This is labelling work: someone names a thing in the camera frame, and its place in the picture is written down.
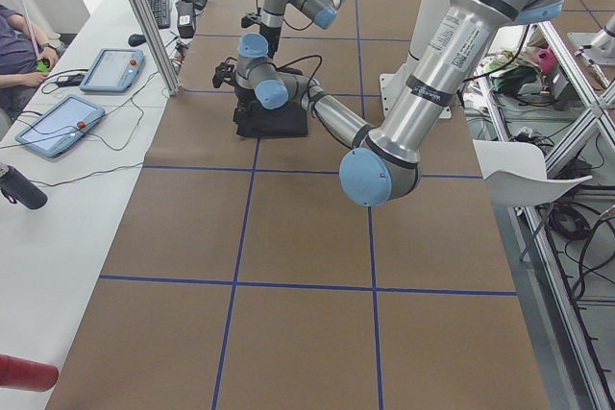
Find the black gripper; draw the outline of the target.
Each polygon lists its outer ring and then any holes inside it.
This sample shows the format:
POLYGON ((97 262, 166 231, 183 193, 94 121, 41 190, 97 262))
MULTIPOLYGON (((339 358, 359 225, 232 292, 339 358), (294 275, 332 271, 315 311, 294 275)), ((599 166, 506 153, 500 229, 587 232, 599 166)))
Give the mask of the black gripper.
POLYGON ((236 107, 234 109, 234 117, 250 117, 253 103, 256 100, 254 90, 244 87, 236 87, 234 89, 234 95, 237 99, 236 107))
POLYGON ((273 59, 276 52, 278 51, 282 27, 270 27, 261 23, 259 25, 259 33, 267 40, 268 42, 268 57, 273 59))

